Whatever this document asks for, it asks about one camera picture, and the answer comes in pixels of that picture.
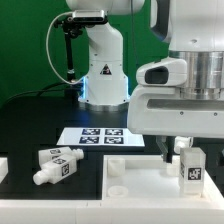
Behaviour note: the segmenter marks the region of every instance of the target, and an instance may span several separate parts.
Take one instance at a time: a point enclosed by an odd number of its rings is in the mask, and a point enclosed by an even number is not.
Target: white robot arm
[[[108,15],[126,15],[133,11],[138,12],[145,0],[66,0],[69,8],[75,10],[103,10]]]
[[[169,57],[138,70],[129,129],[151,135],[224,138],[220,125],[224,1],[152,0],[151,4],[153,32],[170,42]]]
[[[66,0],[71,21],[89,37],[89,72],[84,77],[80,105],[92,110],[117,111],[129,102],[128,78],[123,72],[123,37],[110,26],[107,15],[139,11],[145,0]]]

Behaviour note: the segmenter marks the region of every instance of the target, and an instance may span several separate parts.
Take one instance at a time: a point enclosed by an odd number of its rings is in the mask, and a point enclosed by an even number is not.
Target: black table
[[[8,157],[9,174],[0,184],[0,199],[101,199],[103,156],[160,154],[155,136],[144,136],[145,147],[85,146],[78,171],[57,184],[37,186],[38,151],[55,148],[65,127],[126,128],[127,111],[80,109],[63,97],[21,97],[0,110],[0,157]],[[207,171],[224,192],[223,140],[195,139],[207,154]]]

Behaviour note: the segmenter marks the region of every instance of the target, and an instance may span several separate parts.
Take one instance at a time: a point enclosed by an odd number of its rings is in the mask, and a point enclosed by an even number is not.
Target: cable
[[[133,50],[134,50],[134,55],[135,55],[135,64],[136,67],[139,67],[139,61],[138,61],[138,55],[137,55],[137,50],[136,50],[136,41],[135,41],[135,27],[134,27],[134,9],[133,9],[133,0],[131,0],[131,31],[132,31],[132,45],[133,45]]]
[[[66,90],[65,88],[64,89],[55,89],[55,90],[36,90],[36,91],[27,91],[27,92],[23,92],[23,93],[19,93],[19,94],[16,94],[10,98],[8,98],[5,102],[4,102],[4,105],[7,104],[8,102],[10,102],[11,100],[15,99],[15,98],[18,98],[18,97],[21,97],[21,96],[24,96],[24,95],[28,95],[28,94],[35,94],[35,93],[46,93],[46,92],[59,92],[59,91],[64,91]]]
[[[41,96],[44,92],[44,90],[49,90],[51,88],[57,87],[57,86],[61,86],[61,85],[66,85],[66,83],[64,82],[56,82],[54,84],[48,85],[46,87],[44,87],[41,92],[39,92],[36,96]],[[77,84],[75,85],[76,88],[74,88],[74,86],[72,86],[72,89],[77,90],[77,91],[81,91],[82,85],[81,84]]]
[[[52,30],[52,27],[54,26],[54,23],[61,17],[61,16],[71,16],[72,15],[72,12],[65,12],[65,13],[62,13],[58,16],[56,16],[53,21],[51,22],[49,28],[48,28],[48,31],[47,31],[47,37],[46,37],[46,52],[47,52],[47,58],[48,58],[48,62],[52,68],[52,70],[54,71],[55,75],[64,83],[68,84],[68,85],[76,85],[78,83],[80,83],[83,79],[80,78],[78,81],[75,81],[75,82],[68,82],[66,81],[65,79],[63,79],[61,77],[61,75],[57,72],[57,70],[55,69],[52,61],[51,61],[51,57],[50,57],[50,53],[49,53],[49,37],[50,37],[50,34],[51,34],[51,30]]]
[[[48,85],[46,87],[44,87],[41,91],[44,91],[44,90],[49,90],[51,88],[54,88],[54,87],[57,87],[57,86],[61,86],[61,85],[66,85],[66,83],[64,82],[56,82],[54,84],[51,84],[51,85]],[[41,96],[43,92],[39,92],[36,96]]]

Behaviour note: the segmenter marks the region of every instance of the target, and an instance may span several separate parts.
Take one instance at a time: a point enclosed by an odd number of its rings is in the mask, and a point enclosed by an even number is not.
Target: black cable
[[[61,86],[61,85],[66,85],[66,83],[64,82],[56,82],[54,84],[51,84],[51,85],[48,85],[46,87],[44,87],[41,91],[44,91],[44,90],[49,90],[51,88],[54,88],[54,87],[57,87],[57,86]],[[36,96],[41,96],[44,92],[38,92],[38,94]]]
[[[15,98],[24,96],[24,95],[29,95],[29,94],[34,94],[34,93],[46,93],[46,92],[59,92],[59,91],[64,91],[65,89],[55,89],[55,90],[36,90],[36,91],[27,91],[23,93],[16,94],[10,98],[8,98],[3,105],[9,103],[10,101],[14,100]]]
[[[134,56],[135,56],[135,65],[138,68],[139,67],[139,60],[136,50],[136,41],[135,41],[135,26],[134,26],[134,9],[133,9],[133,0],[131,0],[131,31],[132,31],[132,47],[134,50]]]

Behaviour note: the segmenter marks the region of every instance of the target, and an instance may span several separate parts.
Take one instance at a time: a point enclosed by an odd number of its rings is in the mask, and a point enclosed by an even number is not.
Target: white platform
[[[206,173],[201,198],[179,196],[176,167],[167,173],[160,156],[122,156],[122,177],[107,175],[104,158],[103,200],[16,201],[0,200],[1,224],[223,224],[224,200]],[[128,188],[126,198],[110,198],[114,185]]]

